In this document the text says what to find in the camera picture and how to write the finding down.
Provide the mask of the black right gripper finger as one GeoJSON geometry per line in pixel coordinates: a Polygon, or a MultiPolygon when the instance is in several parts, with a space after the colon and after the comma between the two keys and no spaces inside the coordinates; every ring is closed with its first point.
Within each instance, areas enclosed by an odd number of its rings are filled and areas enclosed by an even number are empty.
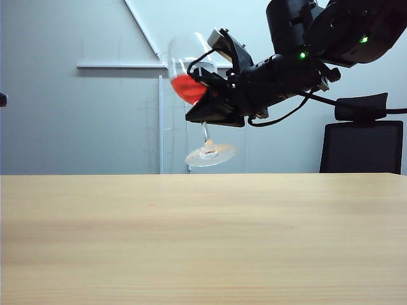
{"type": "Polygon", "coordinates": [[[227,87],[227,80],[217,73],[217,67],[208,62],[193,64],[188,72],[194,81],[212,89],[227,87]]]}
{"type": "Polygon", "coordinates": [[[245,126],[244,118],[236,107],[229,103],[227,98],[214,91],[206,91],[187,112],[185,120],[221,126],[245,126]]]}

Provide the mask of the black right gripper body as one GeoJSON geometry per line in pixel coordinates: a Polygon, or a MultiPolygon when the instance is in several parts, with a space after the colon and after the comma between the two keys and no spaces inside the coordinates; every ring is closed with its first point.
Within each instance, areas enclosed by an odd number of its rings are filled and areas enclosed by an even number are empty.
{"type": "Polygon", "coordinates": [[[297,92],[319,89],[322,75],[314,66],[308,52],[276,54],[240,73],[228,72],[234,84],[233,95],[238,110],[244,116],[268,117],[268,107],[278,104],[297,92]]]}

